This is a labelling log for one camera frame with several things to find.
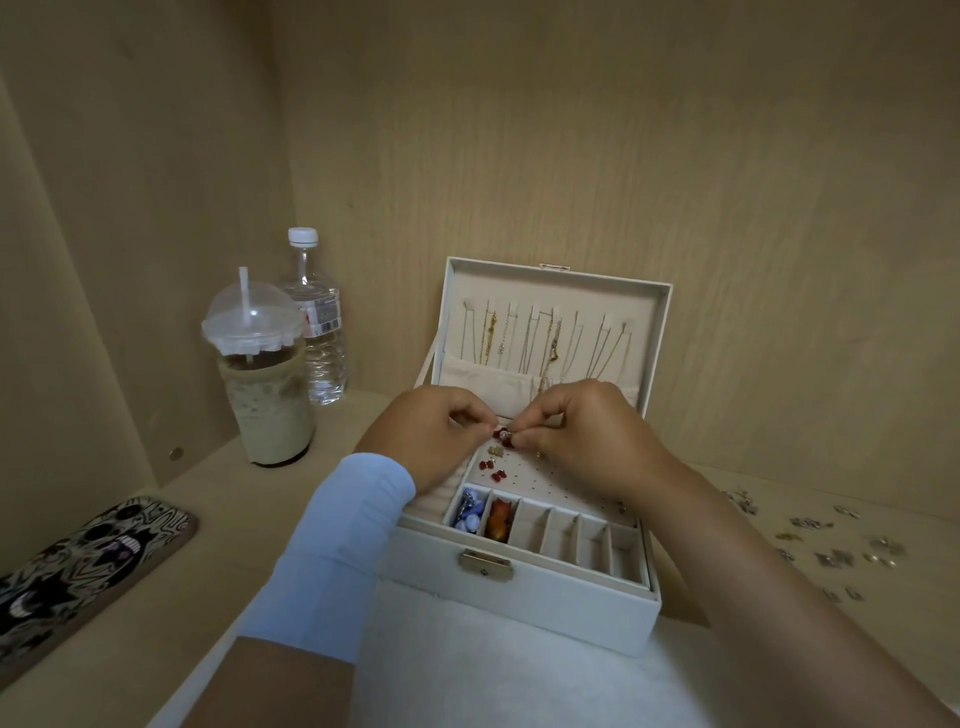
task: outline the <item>person's right arm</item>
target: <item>person's right arm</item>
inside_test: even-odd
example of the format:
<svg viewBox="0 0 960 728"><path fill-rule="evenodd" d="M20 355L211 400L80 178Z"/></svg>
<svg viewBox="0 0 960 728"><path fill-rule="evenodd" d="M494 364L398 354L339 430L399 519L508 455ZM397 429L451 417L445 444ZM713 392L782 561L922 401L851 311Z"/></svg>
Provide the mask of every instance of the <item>person's right arm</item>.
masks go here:
<svg viewBox="0 0 960 728"><path fill-rule="evenodd" d="M561 426L545 426L558 414ZM960 725L719 491L667 451L614 385L552 387L510 429L519 449L542 452L641 515L743 670L750 695L765 704L765 723Z"/></svg>

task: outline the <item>phone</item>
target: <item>phone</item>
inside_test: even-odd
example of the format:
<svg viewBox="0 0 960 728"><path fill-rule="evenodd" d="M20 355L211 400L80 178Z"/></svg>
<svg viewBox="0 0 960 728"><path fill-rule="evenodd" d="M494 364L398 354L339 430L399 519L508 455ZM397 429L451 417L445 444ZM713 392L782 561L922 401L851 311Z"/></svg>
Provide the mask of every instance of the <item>phone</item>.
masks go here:
<svg viewBox="0 0 960 728"><path fill-rule="evenodd" d="M117 503L0 577L0 690L197 532L197 517L149 496Z"/></svg>

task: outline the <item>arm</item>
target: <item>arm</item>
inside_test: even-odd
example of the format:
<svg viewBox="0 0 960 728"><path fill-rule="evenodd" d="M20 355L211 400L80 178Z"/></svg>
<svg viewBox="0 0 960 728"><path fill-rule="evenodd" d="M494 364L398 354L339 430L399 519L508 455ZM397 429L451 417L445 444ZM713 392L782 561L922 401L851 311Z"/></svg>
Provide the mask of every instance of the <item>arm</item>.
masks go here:
<svg viewBox="0 0 960 728"><path fill-rule="evenodd" d="M374 570L400 512L495 427L466 390L421 387L394 400L310 499L184 726L346 725Z"/></svg>
<svg viewBox="0 0 960 728"><path fill-rule="evenodd" d="M561 427L544 426L557 414L564 414ZM518 448L543 452L642 515L743 670L764 724L960 725L722 494L670 454L612 384L553 387L511 429Z"/></svg>

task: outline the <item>person's left hand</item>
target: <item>person's left hand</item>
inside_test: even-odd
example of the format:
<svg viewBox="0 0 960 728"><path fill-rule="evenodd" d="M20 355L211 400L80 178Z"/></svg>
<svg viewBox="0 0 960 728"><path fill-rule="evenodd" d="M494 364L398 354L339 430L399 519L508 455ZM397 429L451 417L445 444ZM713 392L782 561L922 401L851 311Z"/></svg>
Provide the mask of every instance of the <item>person's left hand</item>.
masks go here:
<svg viewBox="0 0 960 728"><path fill-rule="evenodd" d="M496 415L472 392L427 384L387 405L353 451L393 458L424 493L444 482L496 428Z"/></svg>

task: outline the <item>hand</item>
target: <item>hand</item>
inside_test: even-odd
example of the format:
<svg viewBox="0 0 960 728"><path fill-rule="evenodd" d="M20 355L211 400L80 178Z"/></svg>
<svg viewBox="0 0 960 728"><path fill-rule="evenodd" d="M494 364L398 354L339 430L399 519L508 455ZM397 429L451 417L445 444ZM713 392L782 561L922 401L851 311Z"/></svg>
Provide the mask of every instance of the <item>hand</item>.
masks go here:
<svg viewBox="0 0 960 728"><path fill-rule="evenodd" d="M563 414L559 427L544 426ZM540 394L510 424L519 449L542 452L604 496L636 500L684 465L610 382L584 379Z"/></svg>
<svg viewBox="0 0 960 728"><path fill-rule="evenodd" d="M472 392L427 384L387 405L353 451L393 458L424 493L444 482L496 428L496 415Z"/></svg>

